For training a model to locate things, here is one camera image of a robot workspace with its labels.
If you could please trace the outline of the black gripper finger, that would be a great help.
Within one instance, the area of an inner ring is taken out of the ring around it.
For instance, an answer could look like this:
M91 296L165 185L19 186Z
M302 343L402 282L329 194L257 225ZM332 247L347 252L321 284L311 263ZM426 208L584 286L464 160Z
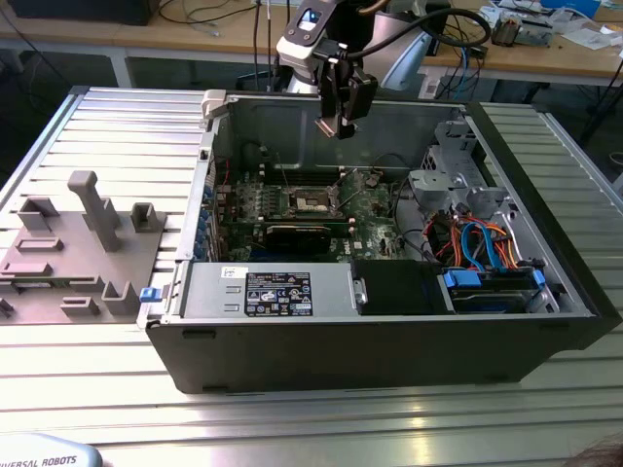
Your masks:
M340 61L330 57L318 69L318 95L320 97L320 116L324 120L336 120L341 115Z
M336 137L347 139L354 136L354 122L368 115L379 82L358 62L340 60L336 68Z

